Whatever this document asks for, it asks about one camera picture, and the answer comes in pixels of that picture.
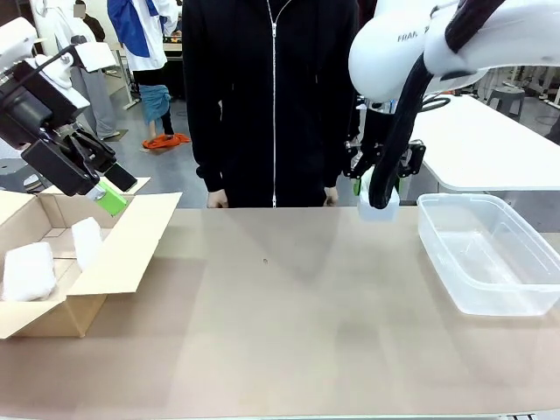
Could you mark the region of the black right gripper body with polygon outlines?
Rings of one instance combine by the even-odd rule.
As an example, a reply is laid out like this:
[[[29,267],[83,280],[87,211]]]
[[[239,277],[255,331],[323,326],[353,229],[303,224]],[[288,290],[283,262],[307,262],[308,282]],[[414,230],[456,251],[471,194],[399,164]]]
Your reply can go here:
[[[365,120],[365,148],[383,146],[389,135],[394,115],[368,109]]]

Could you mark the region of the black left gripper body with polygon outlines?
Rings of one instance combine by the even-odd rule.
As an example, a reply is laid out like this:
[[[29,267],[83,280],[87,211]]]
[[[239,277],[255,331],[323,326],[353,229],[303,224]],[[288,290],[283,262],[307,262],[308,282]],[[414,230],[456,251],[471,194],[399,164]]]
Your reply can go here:
[[[73,103],[41,74],[18,87],[33,71],[20,62],[1,86],[1,138],[14,149],[34,143],[42,129],[50,132],[73,122]]]

